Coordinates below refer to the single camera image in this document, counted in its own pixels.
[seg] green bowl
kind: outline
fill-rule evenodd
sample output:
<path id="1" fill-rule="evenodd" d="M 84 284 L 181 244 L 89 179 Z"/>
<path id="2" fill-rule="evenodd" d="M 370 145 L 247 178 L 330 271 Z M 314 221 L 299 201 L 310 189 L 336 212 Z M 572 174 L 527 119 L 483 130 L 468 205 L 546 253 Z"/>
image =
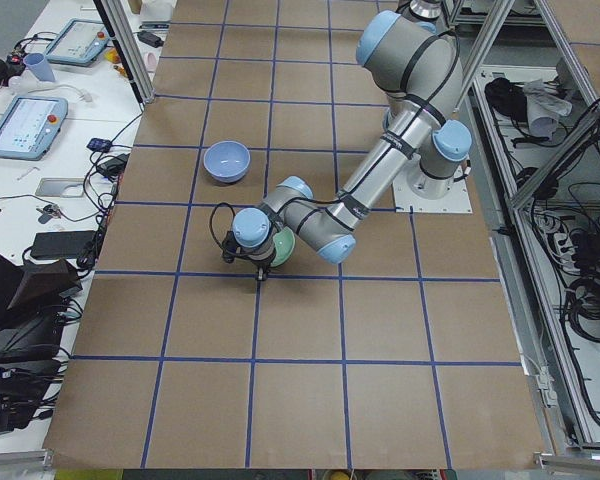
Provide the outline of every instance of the green bowl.
<path id="1" fill-rule="evenodd" d="M 296 237 L 289 227 L 284 227 L 273 236 L 273 243 L 276 246 L 276 258 L 273 259 L 271 266 L 277 267 L 289 260 L 296 246 Z"/>

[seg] white mounting plate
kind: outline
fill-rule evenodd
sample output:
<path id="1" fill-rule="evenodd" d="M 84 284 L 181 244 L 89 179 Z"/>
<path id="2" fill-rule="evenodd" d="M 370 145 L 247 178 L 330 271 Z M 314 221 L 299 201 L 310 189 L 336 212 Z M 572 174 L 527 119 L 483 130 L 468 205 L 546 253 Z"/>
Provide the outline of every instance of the white mounting plate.
<path id="1" fill-rule="evenodd" d="M 462 175 L 458 167 L 456 177 Z M 393 180 L 393 200 L 397 212 L 409 213 L 413 208 L 418 213 L 473 213 L 464 180 L 456 182 L 449 193 L 438 200 L 427 200 L 411 190 L 407 184 L 407 169 L 403 168 Z"/>

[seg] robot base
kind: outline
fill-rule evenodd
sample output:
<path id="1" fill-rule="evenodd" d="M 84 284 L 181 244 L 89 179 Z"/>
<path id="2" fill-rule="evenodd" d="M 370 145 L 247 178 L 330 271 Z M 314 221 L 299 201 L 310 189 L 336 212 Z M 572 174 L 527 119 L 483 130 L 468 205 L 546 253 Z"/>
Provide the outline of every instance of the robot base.
<path id="1" fill-rule="evenodd" d="M 433 180 L 422 174 L 419 163 L 420 158 L 415 155 L 393 180 L 393 198 L 398 212 L 409 213 L 413 209 L 420 213 L 473 213 L 464 180 Z M 462 169 L 458 167 L 455 176 L 461 175 Z M 425 196 L 432 200 L 415 193 L 420 185 Z"/>

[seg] device screen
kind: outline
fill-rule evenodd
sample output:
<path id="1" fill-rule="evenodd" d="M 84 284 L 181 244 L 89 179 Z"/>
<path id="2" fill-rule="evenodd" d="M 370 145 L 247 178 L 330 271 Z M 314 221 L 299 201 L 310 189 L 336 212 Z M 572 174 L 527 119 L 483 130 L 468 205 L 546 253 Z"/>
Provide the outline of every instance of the device screen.
<path id="1" fill-rule="evenodd" d="M 0 150 L 32 151 L 55 105 L 53 100 L 20 99 L 0 128 Z"/>
<path id="2" fill-rule="evenodd" d="M 47 54 L 57 57 L 83 58 L 102 29 L 101 23 L 74 22 Z"/>

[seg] blue cup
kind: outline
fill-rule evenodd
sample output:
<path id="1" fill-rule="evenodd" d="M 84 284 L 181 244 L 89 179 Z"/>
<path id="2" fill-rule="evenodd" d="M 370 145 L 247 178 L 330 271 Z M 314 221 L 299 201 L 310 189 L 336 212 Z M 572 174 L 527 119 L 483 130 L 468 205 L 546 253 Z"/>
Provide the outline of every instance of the blue cup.
<path id="1" fill-rule="evenodd" d="M 53 75 L 49 60 L 42 53 L 30 53 L 24 57 L 24 64 L 31 73 L 41 82 L 55 82 L 56 77 Z"/>

